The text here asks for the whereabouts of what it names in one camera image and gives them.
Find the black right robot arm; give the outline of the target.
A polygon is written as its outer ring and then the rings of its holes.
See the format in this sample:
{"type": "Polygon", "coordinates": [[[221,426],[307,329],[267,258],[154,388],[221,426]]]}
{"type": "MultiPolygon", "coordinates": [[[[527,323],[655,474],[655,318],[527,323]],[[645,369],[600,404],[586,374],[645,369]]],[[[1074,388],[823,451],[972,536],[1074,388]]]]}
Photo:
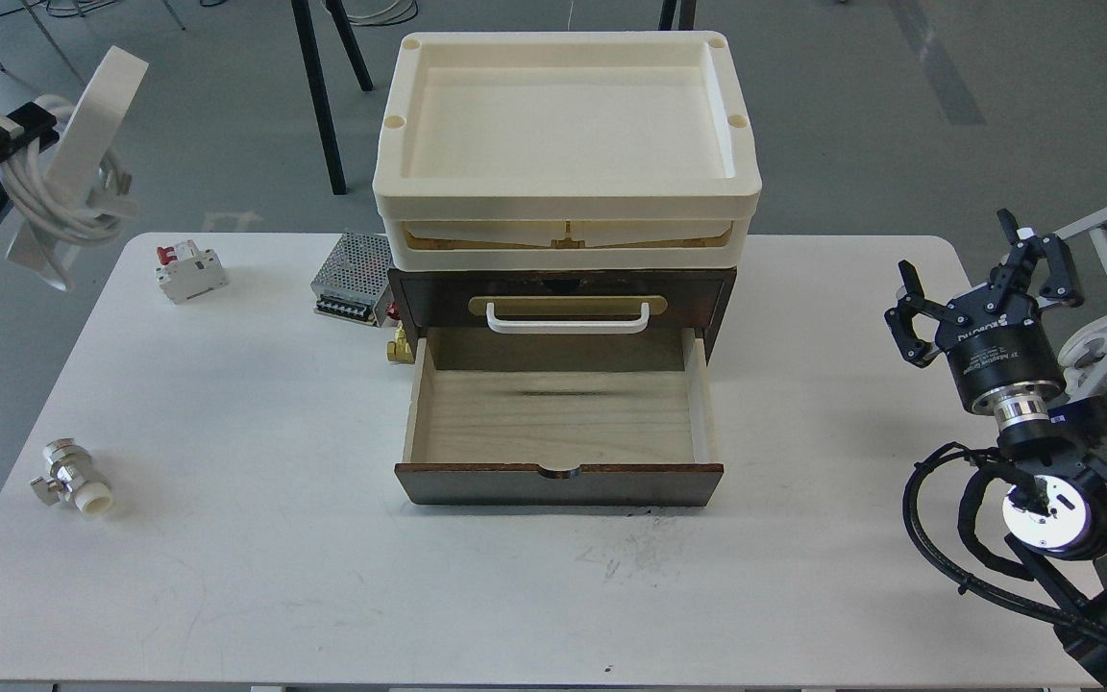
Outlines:
{"type": "Polygon", "coordinates": [[[1082,304],[1082,293],[1058,236],[1020,227],[1008,210],[997,216],[1010,254],[970,292],[932,302],[914,264],[898,266],[903,295],[886,324],[901,355],[920,368],[944,355],[962,407],[999,428],[993,448],[950,442],[919,461],[903,490],[906,531],[959,592],[1049,623],[1064,652],[1107,689],[1107,461],[1094,452],[1107,404],[1084,397],[1049,406],[1065,376],[1042,326],[1043,309],[1082,304]],[[956,512],[968,552],[990,570],[1038,583],[1051,605],[989,583],[928,538],[920,487],[950,459],[974,469],[956,512]]]}

